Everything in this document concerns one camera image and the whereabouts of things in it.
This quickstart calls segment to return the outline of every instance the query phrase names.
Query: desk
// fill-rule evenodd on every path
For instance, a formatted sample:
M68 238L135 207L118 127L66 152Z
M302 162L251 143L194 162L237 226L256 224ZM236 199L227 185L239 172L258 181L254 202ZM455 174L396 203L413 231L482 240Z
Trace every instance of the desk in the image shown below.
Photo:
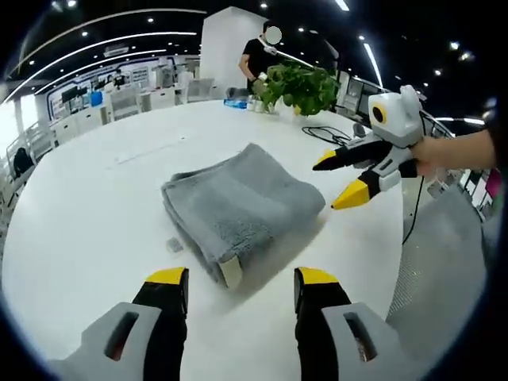
M308 122L352 135L353 123L336 114ZM325 223L311 243L248 297L214 283L189 251L167 250L178 235L161 185L176 172L229 158L249 142L315 185L328 206L360 174L352 167L312 172L329 144L281 117L218 101L116 121L44 157L14 211L2 269L8 306L44 358L69 355L90 323L132 301L154 271L176 266L190 268L182 380L299 379L297 266L334 274L351 300L387 316L402 255L400 186L360 208L324 208Z

